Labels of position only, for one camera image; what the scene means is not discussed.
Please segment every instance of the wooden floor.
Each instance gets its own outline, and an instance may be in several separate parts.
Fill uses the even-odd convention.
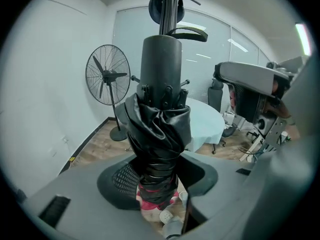
[[[110,131],[115,126],[115,121],[107,122],[87,143],[71,166],[83,166],[97,160],[106,160],[125,154],[125,149],[130,147],[128,140],[116,142],[110,139]],[[206,143],[198,149],[196,153],[215,158],[238,160],[243,156],[243,153],[239,151],[238,147],[249,149],[251,146],[252,139],[249,138],[250,136],[246,137],[246,133],[246,131],[241,132],[236,130],[231,137],[224,139],[226,141],[226,147],[222,147],[222,145],[218,145],[216,147],[216,154],[212,154],[213,145]],[[179,182],[178,192],[183,190],[185,189],[181,182]],[[174,216],[179,216],[182,221],[184,220],[186,211],[180,200],[178,200],[176,204],[172,205],[169,210]],[[163,224],[161,222],[151,222],[151,224],[154,229],[161,234]]]

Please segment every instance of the white wall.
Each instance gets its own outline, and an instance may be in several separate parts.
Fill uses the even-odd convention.
[[[117,11],[133,7],[147,6],[149,1],[150,0],[121,0],[109,5],[107,7],[109,21],[108,27],[106,28],[106,35],[110,38],[113,36]],[[227,8],[214,3],[214,0],[201,0],[200,2],[201,6],[189,0],[183,0],[184,7],[186,9],[199,11],[231,25],[253,41],[271,61],[278,60],[276,54],[268,43],[268,40],[243,18],[234,14]]]
[[[9,34],[0,55],[0,162],[27,196],[113,116],[85,82],[90,54],[112,44],[111,31],[100,0],[33,0]]]

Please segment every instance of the ceiling light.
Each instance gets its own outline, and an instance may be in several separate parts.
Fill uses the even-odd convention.
[[[304,54],[310,56],[311,50],[310,50],[310,44],[309,44],[305,25],[301,23],[297,23],[295,24],[295,27],[296,27],[296,30],[298,30]]]
[[[205,26],[200,26],[200,25],[189,23],[189,22],[185,22],[185,21],[180,21],[180,22],[177,23],[177,25],[181,25],[181,26],[185,26],[185,27],[192,27],[192,28],[196,28],[196,29],[199,29],[199,30],[205,30],[206,29]]]
[[[246,48],[244,48],[241,44],[237,43],[236,41],[234,41],[233,39],[228,39],[228,42],[230,42],[231,44],[233,44],[234,46],[238,47],[239,49],[241,49],[242,51],[244,51],[245,53],[248,52],[248,50]]]
[[[211,59],[211,57],[208,57],[208,56],[206,56],[206,55],[202,55],[202,54],[196,54],[196,55],[198,55],[198,56],[201,56],[201,57],[205,57],[205,58],[208,58],[208,59]]]

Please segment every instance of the black pole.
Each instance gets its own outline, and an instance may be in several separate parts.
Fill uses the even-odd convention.
[[[165,0],[162,35],[177,27],[177,0]]]
[[[111,103],[112,103],[113,113],[114,113],[114,117],[115,117],[115,121],[116,121],[116,126],[118,127],[118,130],[121,131],[120,125],[119,125],[119,122],[118,122],[118,118],[117,118],[116,113],[115,113],[116,107],[115,107],[114,95],[112,93],[111,83],[108,83],[108,85],[109,85],[109,90],[110,90]]]

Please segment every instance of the white tablecloth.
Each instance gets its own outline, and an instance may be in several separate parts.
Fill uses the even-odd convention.
[[[186,149],[195,152],[204,143],[218,144],[225,128],[222,115],[213,107],[193,98],[187,98],[186,105],[191,108],[191,142]]]

